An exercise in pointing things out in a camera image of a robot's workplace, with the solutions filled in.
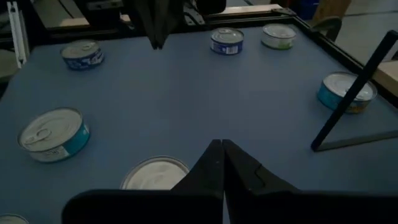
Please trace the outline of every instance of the black metal rod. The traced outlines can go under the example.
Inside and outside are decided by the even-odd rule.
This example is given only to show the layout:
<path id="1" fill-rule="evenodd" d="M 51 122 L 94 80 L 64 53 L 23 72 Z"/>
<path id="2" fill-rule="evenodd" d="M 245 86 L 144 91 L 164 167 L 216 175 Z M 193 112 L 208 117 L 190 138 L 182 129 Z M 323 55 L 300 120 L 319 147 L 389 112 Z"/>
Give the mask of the black metal rod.
<path id="1" fill-rule="evenodd" d="M 369 59 L 368 63 L 363 68 L 363 71 L 360 74 L 358 74 L 358 78 L 355 79 L 355 82 L 348 90 L 347 94 L 340 101 L 336 110 L 334 110 L 334 112 L 331 114 L 328 121 L 325 123 L 321 131 L 318 133 L 318 136 L 316 136 L 316 138 L 311 143 L 312 150 L 317 151 L 319 146 L 322 144 L 323 140 L 325 140 L 325 138 L 328 136 L 330 131 L 336 125 L 336 123 L 341 118 L 343 113 L 347 110 L 348 106 L 353 102 L 356 95 L 358 95 L 359 91 L 361 91 L 363 86 L 365 86 L 366 82 L 372 78 L 379 64 L 388 54 L 388 52 L 395 44 L 397 39 L 398 39 L 398 32 L 394 30 L 390 30 L 386 34 L 386 36 L 383 38 L 377 49 L 372 54 L 372 57 Z"/>
<path id="2" fill-rule="evenodd" d="M 369 142 L 381 141 L 386 139 L 398 138 L 398 130 L 386 131 L 383 133 L 370 134 L 367 136 L 360 136 L 350 139 L 342 139 L 333 142 L 323 142 L 317 149 L 317 152 L 339 149 L 348 146 L 357 146 L 359 144 L 365 144 Z"/>

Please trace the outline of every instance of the tin can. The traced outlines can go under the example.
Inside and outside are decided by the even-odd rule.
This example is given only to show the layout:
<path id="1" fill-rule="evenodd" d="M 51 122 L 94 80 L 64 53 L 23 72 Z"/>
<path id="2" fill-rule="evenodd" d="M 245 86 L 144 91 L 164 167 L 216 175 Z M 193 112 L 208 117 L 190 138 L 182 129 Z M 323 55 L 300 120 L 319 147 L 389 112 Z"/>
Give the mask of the tin can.
<path id="1" fill-rule="evenodd" d="M 29 224 L 29 222 L 20 215 L 2 214 L 0 215 L 0 224 Z"/>
<path id="2" fill-rule="evenodd" d="M 18 135 L 18 144 L 40 162 L 56 162 L 75 155 L 87 143 L 88 126 L 73 108 L 41 114 Z"/>
<path id="3" fill-rule="evenodd" d="M 211 33 L 210 48 L 221 55 L 235 55 L 243 49 L 244 34 L 233 28 L 219 28 Z"/>
<path id="4" fill-rule="evenodd" d="M 74 41 L 61 50 L 61 55 L 72 70 L 91 69 L 104 60 L 104 53 L 94 40 Z"/>
<path id="5" fill-rule="evenodd" d="M 189 173 L 181 161 L 168 156 L 140 162 L 129 171 L 120 188 L 126 190 L 170 190 Z"/>
<path id="6" fill-rule="evenodd" d="M 356 79 L 355 75 L 346 72 L 335 72 L 323 79 L 318 91 L 318 99 L 330 109 L 335 110 L 351 88 Z M 358 114 L 377 96 L 377 89 L 367 82 L 358 93 L 354 101 L 348 106 L 346 113 Z"/>
<path id="7" fill-rule="evenodd" d="M 268 24 L 262 28 L 261 42 L 272 49 L 290 49 L 295 38 L 296 32 L 283 24 Z"/>

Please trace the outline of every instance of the pull tab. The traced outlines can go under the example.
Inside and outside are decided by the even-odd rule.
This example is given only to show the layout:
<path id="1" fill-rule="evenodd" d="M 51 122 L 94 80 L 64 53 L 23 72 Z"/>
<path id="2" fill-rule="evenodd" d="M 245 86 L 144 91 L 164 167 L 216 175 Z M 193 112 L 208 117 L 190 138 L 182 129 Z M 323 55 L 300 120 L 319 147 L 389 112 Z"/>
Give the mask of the pull tab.
<path id="1" fill-rule="evenodd" d="M 28 137 L 25 139 L 25 144 L 33 144 L 35 142 L 41 141 L 47 137 L 49 137 L 51 134 L 51 131 L 46 129 L 41 129 L 36 132 L 35 135 Z"/>
<path id="2" fill-rule="evenodd" d="M 82 50 L 89 50 L 92 49 L 94 47 L 95 43 L 89 43 L 89 44 L 85 44 L 81 47 Z"/>

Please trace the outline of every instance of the white can lid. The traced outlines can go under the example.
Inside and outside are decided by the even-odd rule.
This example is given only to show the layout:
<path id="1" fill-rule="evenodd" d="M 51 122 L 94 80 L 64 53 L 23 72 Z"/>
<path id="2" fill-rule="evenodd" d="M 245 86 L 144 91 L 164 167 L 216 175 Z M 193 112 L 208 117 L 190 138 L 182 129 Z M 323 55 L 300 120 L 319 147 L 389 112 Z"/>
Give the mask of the white can lid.
<path id="1" fill-rule="evenodd" d="M 78 40 L 62 49 L 61 55 L 64 58 L 81 58 L 91 55 L 99 48 L 98 43 L 94 40 Z"/>
<path id="2" fill-rule="evenodd" d="M 338 96 L 344 97 L 346 92 L 351 88 L 356 76 L 346 72 L 336 72 L 328 75 L 323 79 L 323 84 Z M 362 90 L 358 93 L 355 100 L 368 101 L 376 96 L 376 89 L 369 82 L 363 86 Z"/>
<path id="3" fill-rule="evenodd" d="M 81 114 L 71 108 L 48 111 L 22 130 L 18 143 L 28 151 L 45 151 L 72 138 L 82 122 Z"/>
<path id="4" fill-rule="evenodd" d="M 125 177 L 122 189 L 170 190 L 189 173 L 188 167 L 171 157 L 160 156 L 141 162 Z"/>
<path id="5" fill-rule="evenodd" d="M 237 29 L 219 28 L 213 31 L 211 38 L 223 44 L 236 44 L 243 41 L 244 35 Z"/>
<path id="6" fill-rule="evenodd" d="M 4 214 L 0 215 L 0 224 L 28 224 L 29 222 L 20 215 Z"/>
<path id="7" fill-rule="evenodd" d="M 283 24 L 268 24 L 265 25 L 262 30 L 265 34 L 280 39 L 293 38 L 296 36 L 296 32 L 292 28 Z"/>

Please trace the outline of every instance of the blue table surface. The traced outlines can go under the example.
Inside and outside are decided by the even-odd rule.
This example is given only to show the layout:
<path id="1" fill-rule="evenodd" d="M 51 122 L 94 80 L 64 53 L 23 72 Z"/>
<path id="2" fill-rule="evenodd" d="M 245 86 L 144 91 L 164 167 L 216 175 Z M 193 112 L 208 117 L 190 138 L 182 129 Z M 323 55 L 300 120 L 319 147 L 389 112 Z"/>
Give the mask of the blue table surface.
<path id="1" fill-rule="evenodd" d="M 210 33 L 174 34 L 163 50 L 145 38 L 100 42 L 102 65 L 68 70 L 63 45 L 34 49 L 0 101 L 0 213 L 59 223 L 63 206 L 89 189 L 117 189 L 139 161 L 168 155 L 192 167 L 212 139 L 232 139 L 271 172 L 303 190 L 396 192 L 398 139 L 314 153 L 310 143 L 331 115 L 316 98 L 322 79 L 347 71 L 297 28 L 288 51 L 261 45 L 261 28 L 242 29 L 244 49 L 222 56 Z M 91 138 L 75 157 L 41 164 L 18 132 L 38 114 L 79 109 Z M 329 140 L 393 130 L 398 111 L 377 97 L 344 115 Z"/>

